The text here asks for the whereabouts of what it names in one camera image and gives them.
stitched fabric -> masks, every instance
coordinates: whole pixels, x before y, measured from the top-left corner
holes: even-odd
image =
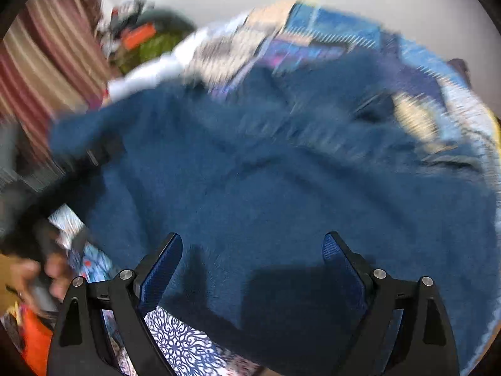
[[[162,306],[214,342],[280,373],[329,374],[357,322],[322,259],[337,230],[394,277],[434,278],[465,368],[499,290],[495,198],[461,135],[430,153],[397,122],[392,96],[415,89],[403,68],[364,49],[283,74],[255,66],[222,103],[167,84],[58,124],[52,146],[121,135],[123,157],[83,189],[96,203],[72,208],[121,267],[179,233]]]

striped curtain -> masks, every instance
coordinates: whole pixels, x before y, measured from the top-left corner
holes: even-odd
[[[36,159],[51,120],[101,101],[113,72],[93,31],[101,0],[28,0],[0,42],[0,117],[17,118]]]

